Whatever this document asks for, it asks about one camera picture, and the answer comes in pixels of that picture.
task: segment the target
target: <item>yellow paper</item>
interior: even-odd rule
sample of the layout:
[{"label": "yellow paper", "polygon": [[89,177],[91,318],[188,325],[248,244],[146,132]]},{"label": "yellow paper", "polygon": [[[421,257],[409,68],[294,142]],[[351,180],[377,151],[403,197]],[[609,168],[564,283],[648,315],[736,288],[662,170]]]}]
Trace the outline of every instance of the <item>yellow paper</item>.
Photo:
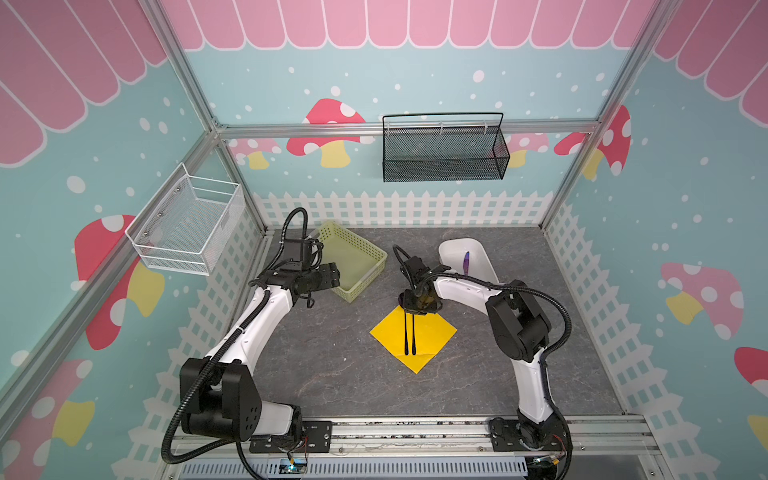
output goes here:
[{"label": "yellow paper", "polygon": [[[379,325],[373,327],[371,335],[403,365],[410,368],[414,373],[419,373],[453,337],[456,328],[436,313],[416,315],[416,355],[411,355],[413,321],[409,314],[406,327],[403,317],[403,309],[398,306],[385,316]],[[406,355],[406,328],[408,330],[408,355]]]}]

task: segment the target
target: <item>red mushroom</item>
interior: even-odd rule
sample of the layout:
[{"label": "red mushroom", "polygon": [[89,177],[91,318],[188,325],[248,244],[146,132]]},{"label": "red mushroom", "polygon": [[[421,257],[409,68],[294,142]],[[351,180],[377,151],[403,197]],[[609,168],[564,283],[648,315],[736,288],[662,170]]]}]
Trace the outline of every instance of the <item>red mushroom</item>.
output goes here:
[{"label": "red mushroom", "polygon": [[[362,116],[354,108],[332,98],[318,101],[302,122],[304,124],[361,124],[365,123]],[[323,151],[320,164],[325,168],[341,168],[349,165],[349,155],[344,150],[344,141],[371,144],[373,137],[318,137],[291,138],[288,140],[288,151],[301,157],[311,154],[318,148]]]},{"label": "red mushroom", "polygon": [[71,447],[80,442],[94,417],[96,404],[69,402],[67,398],[92,368],[91,360],[70,360],[58,367],[2,446],[5,480],[40,478],[48,463],[51,439],[61,439]]},{"label": "red mushroom", "polygon": [[537,151],[543,154],[549,150],[549,138],[546,134],[512,134],[506,138],[509,149],[509,164],[507,168],[518,168],[525,165],[525,153]]},{"label": "red mushroom", "polygon": [[270,162],[266,161],[262,152],[266,151],[272,154],[283,153],[274,138],[232,139],[227,145],[230,151],[232,151],[237,164],[245,165],[245,159],[247,158],[248,166],[251,170],[264,170],[270,166]]},{"label": "red mushroom", "polygon": [[[585,134],[573,133],[564,138],[559,144],[555,145],[554,152],[557,155],[570,155],[578,151],[584,142]],[[594,181],[598,177],[598,165],[605,158],[613,175],[618,175],[627,164],[630,142],[632,140],[632,124],[629,110],[623,105],[616,113],[616,117],[611,122],[608,130],[603,134],[603,138],[598,144],[597,149],[592,152],[587,160],[584,171],[584,178]]]},{"label": "red mushroom", "polygon": [[[123,236],[123,229],[133,220],[130,215],[114,215],[96,220],[80,230],[74,239],[78,278],[72,289],[78,290],[94,274],[101,262]],[[149,316],[163,294],[165,278],[149,271],[137,258],[107,297],[94,319],[85,329],[88,344],[94,350],[110,346],[120,333],[126,299],[138,306],[143,316]]]},{"label": "red mushroom", "polygon": [[744,297],[738,280],[727,270],[682,263],[661,266],[663,280],[681,292],[667,299],[667,306],[681,323],[690,325],[694,317],[706,310],[715,332],[728,340],[741,326]]},{"label": "red mushroom", "polygon": [[750,385],[768,396],[768,352],[743,346],[736,349],[733,362]]}]

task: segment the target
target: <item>gray floor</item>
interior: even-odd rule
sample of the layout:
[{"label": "gray floor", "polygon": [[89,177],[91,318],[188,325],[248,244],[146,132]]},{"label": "gray floor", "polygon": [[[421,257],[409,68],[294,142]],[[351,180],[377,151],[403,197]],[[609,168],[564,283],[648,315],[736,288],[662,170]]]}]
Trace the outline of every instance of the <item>gray floor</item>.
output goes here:
[{"label": "gray floor", "polygon": [[[262,399],[299,405],[304,416],[513,415],[518,393],[512,366],[493,340],[488,317],[480,312],[446,302],[440,314],[458,331],[418,375],[369,333],[397,306],[397,294],[407,286],[392,255],[393,243],[435,266],[440,242],[473,237],[485,247],[502,282],[520,279],[544,290],[573,317],[571,338],[548,359],[552,395],[561,411],[621,413],[538,228],[354,231],[389,254],[384,272],[351,304],[328,291],[314,294],[316,305],[311,310],[303,301],[294,306],[257,363],[255,380]],[[553,326],[554,342],[562,332],[562,320],[554,308],[542,305]]]}]

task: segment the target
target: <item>white picket fence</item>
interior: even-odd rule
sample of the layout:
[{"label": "white picket fence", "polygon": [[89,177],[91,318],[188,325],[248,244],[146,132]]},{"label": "white picket fence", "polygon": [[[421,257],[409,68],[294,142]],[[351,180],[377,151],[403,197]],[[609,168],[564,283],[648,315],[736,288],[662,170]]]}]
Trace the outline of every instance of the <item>white picket fence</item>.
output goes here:
[{"label": "white picket fence", "polygon": [[[491,192],[482,196],[471,192],[466,197],[458,192],[450,197],[443,192],[435,196],[425,192],[420,197],[413,192],[403,197],[397,192],[391,197],[385,197],[381,192],[374,196],[363,192],[359,197],[350,192],[343,197],[335,193],[328,197],[320,193],[314,197],[304,193],[292,197],[287,192],[282,197],[274,194],[269,194],[267,198],[253,195],[264,222],[273,227],[282,226],[288,213],[296,207],[307,210],[310,225],[335,220],[351,227],[531,227],[541,222],[552,197],[552,192],[543,197],[538,192],[528,197],[524,197],[522,192],[511,197],[506,192],[497,197]],[[293,221],[294,226],[300,223],[300,217]]]},{"label": "white picket fence", "polygon": [[246,210],[207,278],[205,290],[197,291],[197,307],[188,309],[190,324],[179,329],[178,348],[168,350],[170,365],[157,374],[157,395],[144,400],[144,423],[128,432],[133,442],[131,450],[126,458],[112,464],[118,480],[156,478],[162,462],[159,452],[163,435],[179,403],[179,369],[191,356],[202,358],[227,333],[237,293],[248,281],[248,266],[257,245],[256,225]]},{"label": "white picket fence", "polygon": [[548,236],[579,312],[618,388],[620,402],[630,412],[645,415],[677,478],[686,474],[694,480],[703,474],[715,480],[720,461],[699,449],[695,438],[700,427],[680,415],[683,397],[664,386],[667,371],[651,363],[653,346],[643,345],[637,338],[641,325],[629,322],[630,306],[619,303],[619,287],[608,283],[609,271],[600,268],[600,255],[592,254],[592,241],[584,239],[586,229],[578,228],[578,215],[571,215],[572,207],[564,205],[558,211]]}]

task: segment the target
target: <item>wallpaper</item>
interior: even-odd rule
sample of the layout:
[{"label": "wallpaper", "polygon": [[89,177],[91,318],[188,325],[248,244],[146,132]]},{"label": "wallpaper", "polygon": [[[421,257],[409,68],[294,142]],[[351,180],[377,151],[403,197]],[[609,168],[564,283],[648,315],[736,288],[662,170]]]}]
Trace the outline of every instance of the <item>wallpaper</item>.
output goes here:
[{"label": "wallpaper", "polygon": [[[346,105],[336,100],[336,110]],[[538,225],[580,144],[568,134],[507,134],[503,180],[384,183],[381,137],[241,138],[229,141],[265,223],[295,207],[310,223],[353,226]]]},{"label": "wallpaper", "polygon": [[222,124],[300,123],[323,98],[594,118],[653,0],[163,0]]},{"label": "wallpaper", "polygon": [[[751,13],[761,25],[764,4]],[[751,45],[734,72],[762,68],[767,48]],[[680,74],[683,59],[647,64],[617,116],[631,120],[614,121],[548,233],[621,400],[646,415],[677,478],[765,479],[768,134],[748,95],[713,94],[711,77]],[[615,175],[607,151],[625,131]]]},{"label": "wallpaper", "polygon": [[136,0],[81,3],[0,2],[0,386],[203,131]]}]

